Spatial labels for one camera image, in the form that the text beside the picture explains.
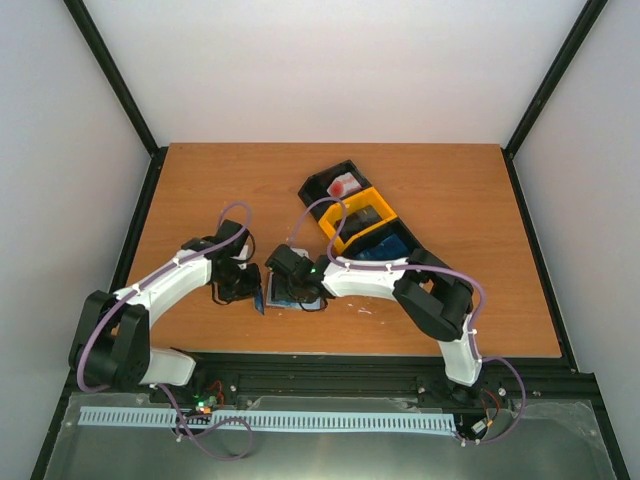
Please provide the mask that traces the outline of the blue credit card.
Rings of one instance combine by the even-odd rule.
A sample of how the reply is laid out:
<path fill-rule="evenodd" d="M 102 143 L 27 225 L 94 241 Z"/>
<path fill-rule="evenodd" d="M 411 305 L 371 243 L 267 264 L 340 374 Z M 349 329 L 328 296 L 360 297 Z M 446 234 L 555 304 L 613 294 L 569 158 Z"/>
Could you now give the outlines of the blue credit card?
<path fill-rule="evenodd" d="M 255 290 L 253 296 L 254 309 L 262 316 L 265 315 L 264 292 L 261 287 Z"/>
<path fill-rule="evenodd" d="M 301 310 L 301 303 L 295 299 L 286 298 L 282 299 L 271 299 L 268 302 L 270 307 L 273 308 L 282 308 L 282 309 L 290 309 L 290 310 Z"/>

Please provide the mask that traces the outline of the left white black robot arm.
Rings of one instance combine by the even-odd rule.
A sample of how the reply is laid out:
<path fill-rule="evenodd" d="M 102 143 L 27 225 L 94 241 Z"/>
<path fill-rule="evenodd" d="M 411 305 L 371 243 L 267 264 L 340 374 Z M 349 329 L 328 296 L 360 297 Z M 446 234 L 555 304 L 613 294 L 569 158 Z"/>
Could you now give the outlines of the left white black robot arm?
<path fill-rule="evenodd" d="M 69 354 L 79 388 L 129 391 L 172 385 L 186 402 L 201 400 L 208 378 L 196 360 L 175 348 L 151 345 L 154 324 L 193 291 L 208 286 L 214 303 L 261 300 L 261 275 L 253 262 L 255 240 L 247 226 L 224 220 L 213 236 L 193 238 L 142 280 L 85 300 Z"/>

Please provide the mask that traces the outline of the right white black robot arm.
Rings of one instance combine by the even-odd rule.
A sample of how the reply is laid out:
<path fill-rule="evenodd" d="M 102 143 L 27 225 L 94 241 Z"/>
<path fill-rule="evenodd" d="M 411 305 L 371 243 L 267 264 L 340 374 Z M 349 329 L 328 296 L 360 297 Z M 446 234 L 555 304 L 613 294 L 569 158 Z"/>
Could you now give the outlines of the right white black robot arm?
<path fill-rule="evenodd" d="M 356 260 L 330 253 L 313 261 L 279 245 L 266 267 L 284 279 L 301 303 L 363 296 L 394 301 L 428 337 L 438 342 L 447 378 L 473 386 L 482 365 L 473 327 L 485 302 L 475 279 L 454 271 L 418 248 L 394 260 Z"/>

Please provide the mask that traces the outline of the black credit card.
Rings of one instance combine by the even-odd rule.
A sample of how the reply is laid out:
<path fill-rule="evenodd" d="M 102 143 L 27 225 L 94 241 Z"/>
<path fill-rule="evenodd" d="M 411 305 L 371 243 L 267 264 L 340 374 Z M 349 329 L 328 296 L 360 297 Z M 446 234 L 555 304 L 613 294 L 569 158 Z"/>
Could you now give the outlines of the black credit card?
<path fill-rule="evenodd" d="M 271 299 L 284 300 L 286 298 L 292 299 L 286 278 L 280 274 L 271 272 L 269 274 L 269 280 L 267 284 L 266 305 L 269 306 L 268 302 Z"/>

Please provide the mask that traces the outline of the brown leather card holder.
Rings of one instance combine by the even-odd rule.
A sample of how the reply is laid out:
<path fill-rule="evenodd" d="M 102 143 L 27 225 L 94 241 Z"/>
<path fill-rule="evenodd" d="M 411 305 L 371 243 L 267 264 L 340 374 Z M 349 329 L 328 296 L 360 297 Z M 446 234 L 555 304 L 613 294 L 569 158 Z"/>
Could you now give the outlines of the brown leather card holder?
<path fill-rule="evenodd" d="M 319 298 L 313 302 L 302 302 L 291 293 L 289 284 L 282 275 L 270 272 L 264 305 L 266 308 L 299 310 L 313 313 L 324 311 L 328 306 L 328 302 L 323 298 Z"/>

